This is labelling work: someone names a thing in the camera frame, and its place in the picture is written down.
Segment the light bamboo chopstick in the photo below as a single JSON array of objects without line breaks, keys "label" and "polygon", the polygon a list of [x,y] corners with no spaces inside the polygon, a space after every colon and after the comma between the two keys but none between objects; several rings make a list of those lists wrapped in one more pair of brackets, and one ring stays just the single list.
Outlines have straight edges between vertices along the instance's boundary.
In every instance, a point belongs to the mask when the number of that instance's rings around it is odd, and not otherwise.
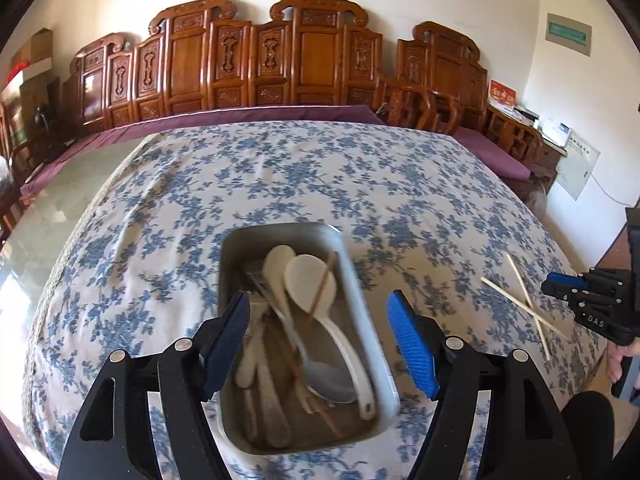
[{"label": "light bamboo chopstick", "polygon": [[[526,285],[524,283],[524,278],[522,277],[522,274],[521,274],[520,270],[518,270],[518,266],[516,265],[514,259],[512,258],[512,256],[508,252],[506,252],[506,260],[508,260],[508,263],[510,264],[513,272],[516,275],[516,279],[518,280],[518,284],[520,284],[521,290],[522,290],[523,295],[524,295],[524,302],[525,302],[526,306],[529,307],[529,310],[531,310],[533,312],[532,298],[530,298],[530,296],[529,296],[528,290],[527,290]],[[551,354],[550,354],[547,338],[546,338],[546,336],[544,336],[544,330],[542,329],[541,322],[539,322],[538,318],[535,318],[535,317],[534,317],[534,322],[535,322],[535,327],[536,327],[538,336],[540,338],[540,342],[542,344],[542,348],[544,349],[544,360],[546,362],[550,362]]]},{"label": "light bamboo chopstick", "polygon": [[558,328],[553,326],[548,320],[543,318],[540,314],[536,313],[532,308],[530,308],[529,306],[526,306],[526,304],[524,304],[523,301],[518,300],[518,298],[515,298],[513,295],[511,295],[510,292],[507,292],[506,290],[502,289],[491,280],[488,280],[488,278],[484,278],[484,276],[482,276],[480,280],[482,281],[482,283],[492,288],[495,292],[498,292],[498,294],[500,294],[507,300],[511,301],[512,304],[515,304],[517,307],[521,308],[523,311],[531,315],[541,325],[547,326],[548,329],[552,330],[553,333],[556,333],[559,337],[565,340],[568,340],[568,337],[562,332],[562,330],[559,330]]}]

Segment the metal rectangular tray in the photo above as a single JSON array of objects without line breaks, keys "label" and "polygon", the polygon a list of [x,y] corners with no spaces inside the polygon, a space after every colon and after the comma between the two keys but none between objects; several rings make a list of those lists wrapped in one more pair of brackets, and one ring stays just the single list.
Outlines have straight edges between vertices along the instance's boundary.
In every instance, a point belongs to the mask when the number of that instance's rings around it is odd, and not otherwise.
[{"label": "metal rectangular tray", "polygon": [[400,410],[398,390],[387,364],[378,330],[385,322],[384,304],[369,299],[364,279],[356,268],[356,252],[345,232],[324,223],[277,223],[247,226],[232,231],[221,244],[219,296],[228,300],[250,282],[271,248],[288,245],[296,254],[320,259],[335,252],[334,276],[337,294],[329,318],[347,337],[366,371],[373,391],[374,416],[364,420],[357,403],[336,404],[329,416],[307,413],[294,392],[294,375],[286,362],[292,344],[285,337],[277,315],[266,315],[264,346],[274,391],[283,408],[291,435],[282,446],[267,439],[264,405],[258,388],[241,389],[232,380],[220,392],[218,427],[232,446],[248,455],[288,455],[366,442],[393,425]]}]

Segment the white electrical panel box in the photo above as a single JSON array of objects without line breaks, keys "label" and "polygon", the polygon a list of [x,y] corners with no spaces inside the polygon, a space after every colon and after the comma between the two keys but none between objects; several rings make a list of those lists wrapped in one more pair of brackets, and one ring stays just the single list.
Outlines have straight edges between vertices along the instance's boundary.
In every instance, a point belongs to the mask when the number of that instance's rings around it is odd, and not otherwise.
[{"label": "white electrical panel box", "polygon": [[556,180],[573,200],[578,200],[592,175],[600,151],[573,129],[570,129],[564,150],[566,155],[556,166]]}]

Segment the purple side bench cushion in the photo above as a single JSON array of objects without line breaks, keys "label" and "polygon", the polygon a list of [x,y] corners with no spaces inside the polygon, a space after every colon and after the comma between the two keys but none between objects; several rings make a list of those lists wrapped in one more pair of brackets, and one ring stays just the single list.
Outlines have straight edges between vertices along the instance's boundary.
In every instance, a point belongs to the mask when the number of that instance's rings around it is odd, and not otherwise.
[{"label": "purple side bench cushion", "polygon": [[501,179],[527,181],[530,170],[479,131],[459,127],[452,135]]}]

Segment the red sign card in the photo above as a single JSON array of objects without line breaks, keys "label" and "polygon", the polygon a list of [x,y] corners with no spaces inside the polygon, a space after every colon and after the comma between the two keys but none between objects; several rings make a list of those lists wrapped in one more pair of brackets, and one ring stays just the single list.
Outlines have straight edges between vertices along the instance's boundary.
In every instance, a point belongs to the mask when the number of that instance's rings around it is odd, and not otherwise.
[{"label": "red sign card", "polygon": [[493,103],[513,108],[516,104],[516,91],[506,84],[491,78],[489,81],[488,98]]}]

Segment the stainless steel spoon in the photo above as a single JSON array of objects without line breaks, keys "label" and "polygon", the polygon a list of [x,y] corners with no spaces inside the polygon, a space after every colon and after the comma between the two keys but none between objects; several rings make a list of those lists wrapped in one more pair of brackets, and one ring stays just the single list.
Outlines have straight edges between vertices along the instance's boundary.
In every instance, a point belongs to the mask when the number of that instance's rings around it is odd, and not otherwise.
[{"label": "stainless steel spoon", "polygon": [[245,270],[245,274],[276,312],[286,336],[294,344],[302,361],[302,372],[308,389],[320,398],[332,403],[349,404],[355,402],[357,399],[356,391],[349,374],[329,364],[311,359],[303,339],[297,333],[291,315],[284,313],[272,292],[256,273]]}]

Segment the brown wooden chopstick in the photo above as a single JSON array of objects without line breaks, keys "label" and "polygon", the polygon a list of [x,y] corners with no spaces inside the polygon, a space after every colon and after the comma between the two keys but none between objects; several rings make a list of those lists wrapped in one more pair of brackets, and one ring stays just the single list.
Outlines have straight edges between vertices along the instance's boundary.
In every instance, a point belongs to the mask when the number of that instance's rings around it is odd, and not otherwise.
[{"label": "brown wooden chopstick", "polygon": [[320,282],[314,300],[311,303],[311,309],[308,314],[308,323],[311,323],[321,313],[328,313],[330,307],[333,306],[335,299],[335,290],[330,287],[330,281],[334,278],[333,268],[337,260],[337,252],[330,252],[326,258],[326,267],[322,271]]}]

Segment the white plastic spoon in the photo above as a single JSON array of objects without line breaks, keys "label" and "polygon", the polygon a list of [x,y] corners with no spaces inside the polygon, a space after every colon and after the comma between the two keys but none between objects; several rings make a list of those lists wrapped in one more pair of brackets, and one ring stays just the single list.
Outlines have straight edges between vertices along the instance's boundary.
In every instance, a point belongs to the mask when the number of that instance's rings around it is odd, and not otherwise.
[{"label": "white plastic spoon", "polygon": [[292,349],[297,351],[294,323],[284,284],[284,270],[295,256],[296,253],[291,246],[278,245],[273,247],[262,264],[262,276],[273,296],[276,313],[283,325],[285,335],[288,337]]}]

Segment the carved wooden side bench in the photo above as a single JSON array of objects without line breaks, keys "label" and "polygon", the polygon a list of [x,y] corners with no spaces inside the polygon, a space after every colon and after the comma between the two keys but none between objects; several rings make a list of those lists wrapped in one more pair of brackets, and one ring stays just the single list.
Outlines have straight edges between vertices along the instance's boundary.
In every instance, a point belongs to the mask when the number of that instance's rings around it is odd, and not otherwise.
[{"label": "carved wooden side bench", "polygon": [[468,36],[432,21],[399,40],[393,77],[376,81],[374,107],[391,126],[452,136],[459,127],[479,131],[532,174],[540,134],[489,103],[487,70]]}]

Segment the white rice paddle spoon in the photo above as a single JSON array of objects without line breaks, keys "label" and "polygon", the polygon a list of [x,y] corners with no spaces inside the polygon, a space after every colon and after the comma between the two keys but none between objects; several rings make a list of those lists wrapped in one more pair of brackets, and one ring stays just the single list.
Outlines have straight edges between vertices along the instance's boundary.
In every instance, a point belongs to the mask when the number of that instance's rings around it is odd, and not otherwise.
[{"label": "white rice paddle spoon", "polygon": [[376,406],[369,376],[350,340],[330,318],[337,292],[333,274],[336,262],[336,252],[330,252],[326,260],[307,254],[295,256],[285,266],[285,290],[308,314],[309,321],[318,322],[331,336],[352,378],[360,418],[372,420]]}]

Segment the blue floral white tablecloth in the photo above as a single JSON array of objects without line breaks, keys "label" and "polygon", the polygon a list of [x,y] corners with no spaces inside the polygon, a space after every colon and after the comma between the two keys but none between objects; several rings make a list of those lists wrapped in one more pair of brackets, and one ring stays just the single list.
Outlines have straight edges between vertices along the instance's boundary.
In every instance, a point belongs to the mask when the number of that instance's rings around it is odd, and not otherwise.
[{"label": "blue floral white tablecloth", "polygon": [[[386,320],[401,289],[416,310],[480,351],[525,349],[559,404],[587,385],[599,336],[539,290],[570,270],[558,244],[472,153],[438,133],[336,122],[249,122],[152,136],[107,179],[55,263],[30,335],[23,413],[30,440],[59,462],[108,355],[165,349],[219,304],[221,244],[233,230],[323,222],[346,233],[366,296],[384,304],[380,341],[400,410],[379,436],[340,448],[249,456],[221,443],[244,479],[402,479],[434,411],[404,369]],[[488,278],[534,318],[482,283]]]}]

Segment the carved wooden bench backrest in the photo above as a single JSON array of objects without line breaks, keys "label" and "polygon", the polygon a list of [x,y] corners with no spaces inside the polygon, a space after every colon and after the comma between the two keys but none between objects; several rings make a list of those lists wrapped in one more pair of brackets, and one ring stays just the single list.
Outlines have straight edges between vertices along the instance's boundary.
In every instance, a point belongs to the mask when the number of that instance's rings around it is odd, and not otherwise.
[{"label": "carved wooden bench backrest", "polygon": [[78,136],[134,122],[279,105],[367,105],[383,37],[349,0],[280,0],[270,20],[239,20],[231,0],[171,6],[135,42],[112,32],[76,52],[62,114]]}]

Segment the green wall plaque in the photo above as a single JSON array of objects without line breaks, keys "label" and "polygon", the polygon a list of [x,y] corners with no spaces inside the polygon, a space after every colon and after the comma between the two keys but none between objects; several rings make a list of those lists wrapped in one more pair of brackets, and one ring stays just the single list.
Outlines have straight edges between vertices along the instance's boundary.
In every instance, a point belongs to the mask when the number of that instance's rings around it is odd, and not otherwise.
[{"label": "green wall plaque", "polygon": [[592,27],[571,18],[548,13],[544,39],[582,55],[591,55]]}]

